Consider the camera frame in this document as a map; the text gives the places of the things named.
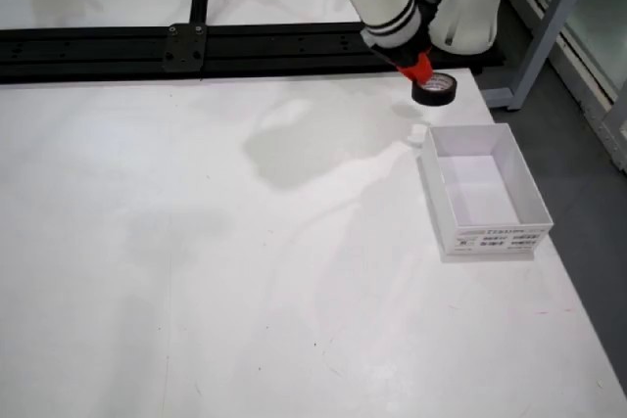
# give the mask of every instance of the metal frame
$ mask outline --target metal frame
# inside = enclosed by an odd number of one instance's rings
[[[205,25],[208,0],[170,27],[0,30],[0,83],[289,76],[390,71],[363,44],[361,23]],[[433,51],[438,69],[499,66]]]
[[[512,111],[522,108],[576,1],[551,0],[511,83],[504,88],[483,91],[490,108],[508,108]]]
[[[538,31],[544,17],[544,5],[538,0],[509,0],[526,25]],[[607,149],[614,164],[627,171],[627,83],[619,91],[612,104],[609,92],[592,75],[582,62],[581,54],[573,51],[572,38],[563,30],[553,48],[550,60],[575,100],[579,103],[585,118]]]

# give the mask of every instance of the black bracket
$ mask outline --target black bracket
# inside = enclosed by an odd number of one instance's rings
[[[205,63],[207,26],[175,23],[168,28],[163,67],[167,72],[200,72]]]

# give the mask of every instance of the gray floor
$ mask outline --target gray floor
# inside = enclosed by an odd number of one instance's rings
[[[500,36],[517,63],[531,36],[506,2]],[[550,65],[520,112],[493,115],[520,144],[555,220],[555,246],[627,392],[627,176]]]

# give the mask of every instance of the white cylinder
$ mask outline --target white cylinder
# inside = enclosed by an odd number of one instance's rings
[[[497,37],[501,0],[443,0],[431,24],[431,41],[454,54],[481,54]]]
[[[351,0],[365,25],[368,45],[396,48],[412,39],[420,28],[416,0]]]

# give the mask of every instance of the white box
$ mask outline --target white box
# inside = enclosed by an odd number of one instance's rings
[[[508,125],[431,127],[421,158],[448,255],[533,252],[553,227]]]

